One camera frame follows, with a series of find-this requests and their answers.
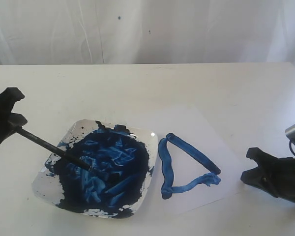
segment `paper sheet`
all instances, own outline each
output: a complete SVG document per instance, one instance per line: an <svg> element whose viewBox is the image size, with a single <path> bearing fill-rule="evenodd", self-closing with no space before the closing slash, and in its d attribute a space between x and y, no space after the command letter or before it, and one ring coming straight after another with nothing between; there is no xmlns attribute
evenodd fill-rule
<svg viewBox="0 0 295 236"><path fill-rule="evenodd" d="M151 215L184 213L234 195L241 190L240 175L243 168L240 160L197 109L180 106L141 114L129 118L128 125L148 128L158 135L159 140L168 133L174 133L203 152L221 169L219 185L207 187L200 184L188 192L173 194L170 199L163 200L160 189L164 178L161 173L161 161L158 157L152 184L145 200L148 202L148 206L147 204L143 206L144 210L149 211ZM172 157L172 167L175 174L173 186L186 185L196 177L209 172L188 154L170 143L168 143L168 150Z"/></svg>

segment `square plate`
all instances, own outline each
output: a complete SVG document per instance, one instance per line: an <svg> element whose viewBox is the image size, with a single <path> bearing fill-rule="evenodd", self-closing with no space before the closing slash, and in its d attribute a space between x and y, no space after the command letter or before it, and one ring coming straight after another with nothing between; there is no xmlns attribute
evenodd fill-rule
<svg viewBox="0 0 295 236"><path fill-rule="evenodd" d="M58 147L92 165L96 173L52 153L32 189L37 197L65 210L104 218L129 217L147 193L157 146L157 135L149 130L80 120Z"/></svg>

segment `white backdrop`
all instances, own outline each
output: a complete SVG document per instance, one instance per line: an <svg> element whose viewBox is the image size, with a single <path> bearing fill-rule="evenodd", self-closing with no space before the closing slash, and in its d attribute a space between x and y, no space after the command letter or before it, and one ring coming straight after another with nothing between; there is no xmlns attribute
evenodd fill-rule
<svg viewBox="0 0 295 236"><path fill-rule="evenodd" d="M291 61L295 0L0 0L0 64Z"/></svg>

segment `paint brush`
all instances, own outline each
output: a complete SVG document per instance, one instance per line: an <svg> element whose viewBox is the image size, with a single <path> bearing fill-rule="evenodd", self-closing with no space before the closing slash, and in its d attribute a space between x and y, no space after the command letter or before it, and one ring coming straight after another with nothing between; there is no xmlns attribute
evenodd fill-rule
<svg viewBox="0 0 295 236"><path fill-rule="evenodd" d="M41 138L29 133L28 131L24 130L22 127L20 127L20 126L16 127L15 132L22 135L23 137L33 141L34 143L42 146L43 148L53 152L54 154L57 154L61 158L65 158L67 161L71 162L72 164L75 164L78 167L81 167L82 169L84 169L86 171L93 171L92 166L90 166L89 164L87 164L84 161L80 160L78 157L67 154L65 151L63 151L60 148L46 142L45 140L42 140Z"/></svg>

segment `paint splatter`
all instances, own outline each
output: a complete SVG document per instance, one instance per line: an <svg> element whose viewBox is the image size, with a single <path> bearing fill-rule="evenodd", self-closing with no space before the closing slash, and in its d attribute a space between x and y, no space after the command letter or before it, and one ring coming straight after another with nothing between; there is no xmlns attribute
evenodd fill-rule
<svg viewBox="0 0 295 236"><path fill-rule="evenodd" d="M98 129L68 148L69 154L78 156L96 171L88 172L65 159L46 166L59 175L64 199L57 205L77 213L100 209L113 218L126 218L132 205L141 197L140 189L148 172L148 152L145 144L131 136L123 125L114 129L96 122Z"/></svg>

